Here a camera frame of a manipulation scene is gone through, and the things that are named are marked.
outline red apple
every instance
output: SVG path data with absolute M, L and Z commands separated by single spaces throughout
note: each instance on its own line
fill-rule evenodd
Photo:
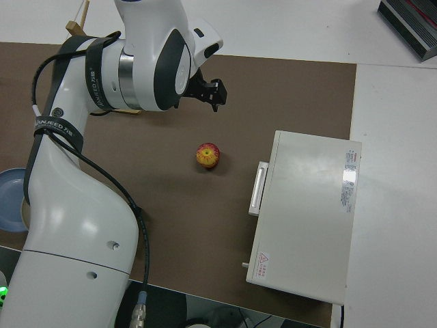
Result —
M 196 151 L 196 160 L 198 164 L 210 169 L 217 165 L 220 159 L 220 150 L 213 143 L 203 143 Z

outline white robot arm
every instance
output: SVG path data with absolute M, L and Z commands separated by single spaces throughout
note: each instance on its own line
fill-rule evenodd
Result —
M 223 45 L 211 26 L 188 22 L 180 0 L 115 4 L 125 40 L 72 37 L 56 56 L 25 177 L 31 225 L 2 328 L 108 327 L 117 314 L 137 249 L 132 210 L 138 208 L 81 171 L 74 153 L 81 153 L 88 115 L 128 107 L 163 111 L 182 96 L 214 110 L 225 104 L 221 81 L 206 83 L 199 69 Z M 140 303 L 132 327 L 142 327 L 145 295 Z

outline screw hole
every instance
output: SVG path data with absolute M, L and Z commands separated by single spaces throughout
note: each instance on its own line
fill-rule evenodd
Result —
M 109 241 L 109 242 L 107 243 L 107 245 L 108 245 L 108 247 L 109 247 L 110 249 L 112 249 L 113 251 L 116 251 L 117 249 L 120 248 L 120 244 L 117 243 L 116 241 Z
M 87 273 L 87 278 L 91 280 L 97 279 L 97 273 L 90 271 Z

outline brown mat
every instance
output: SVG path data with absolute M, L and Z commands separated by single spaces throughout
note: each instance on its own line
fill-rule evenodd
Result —
M 31 78 L 57 48 L 0 43 L 0 171 L 27 162 Z M 84 153 L 147 213 L 151 284 L 329 327 L 331 304 L 246 283 L 241 263 L 249 261 L 257 223 L 247 213 L 257 164 L 270 158 L 274 132 L 348 139 L 355 70 L 351 64 L 214 56 L 203 75 L 226 85 L 227 104 L 218 113 L 183 99 L 179 109 L 164 113 L 90 117 Z M 39 87 L 41 107 L 47 75 Z M 195 162 L 204 142 L 222 152 L 210 171 Z M 8 247 L 20 249 L 24 239 L 0 232 Z M 133 279 L 142 279 L 142 255 L 140 245 Z

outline sticker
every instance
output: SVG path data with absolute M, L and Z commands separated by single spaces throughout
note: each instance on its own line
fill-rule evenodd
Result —
M 263 251 L 258 252 L 257 265 L 255 267 L 256 270 L 255 278 L 258 279 L 266 278 L 269 259 L 270 259 L 270 254 L 265 253 Z
M 344 170 L 343 170 L 343 184 L 341 186 L 341 211 L 351 213 L 355 201 L 355 185 L 356 185 L 356 167 L 357 167 L 358 153 L 350 149 L 346 152 Z

